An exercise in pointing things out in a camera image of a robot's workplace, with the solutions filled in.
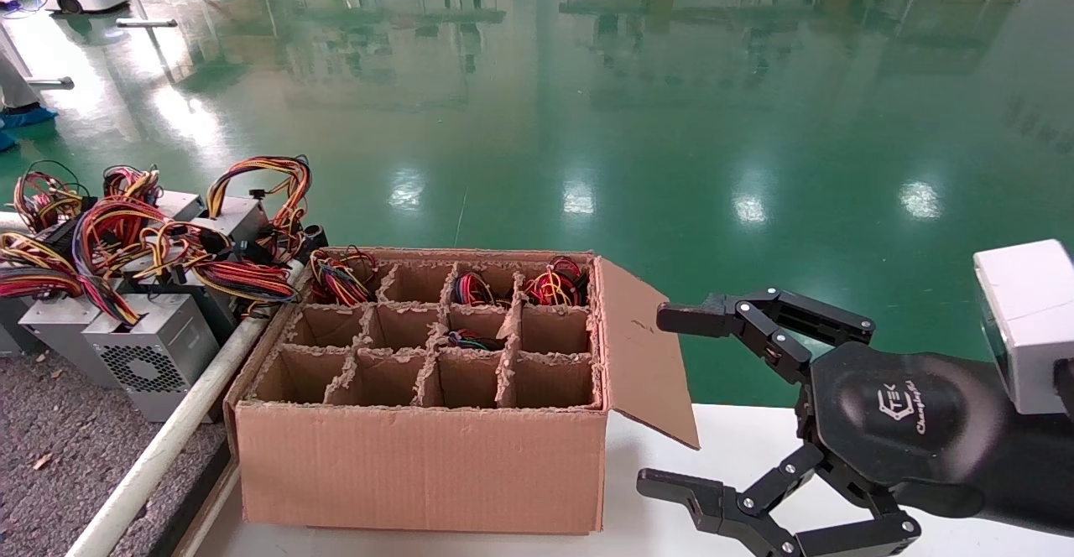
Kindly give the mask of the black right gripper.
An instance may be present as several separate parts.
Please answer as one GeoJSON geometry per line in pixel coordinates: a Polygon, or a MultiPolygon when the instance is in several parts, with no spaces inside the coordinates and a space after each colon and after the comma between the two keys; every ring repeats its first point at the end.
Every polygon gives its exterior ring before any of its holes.
{"type": "Polygon", "coordinates": [[[810,383],[811,439],[825,450],[803,444],[748,492],[639,470],[637,492],[683,505],[701,533],[737,540],[754,556],[897,556],[920,537],[898,504],[1071,533],[1071,419],[1018,413],[990,363],[876,351],[865,346],[873,321],[783,289],[664,302],[656,323],[669,334],[732,336],[783,381],[810,383]],[[811,363],[797,335],[836,348],[811,363]],[[790,533],[772,512],[830,469],[828,454],[871,518],[790,533]]]}

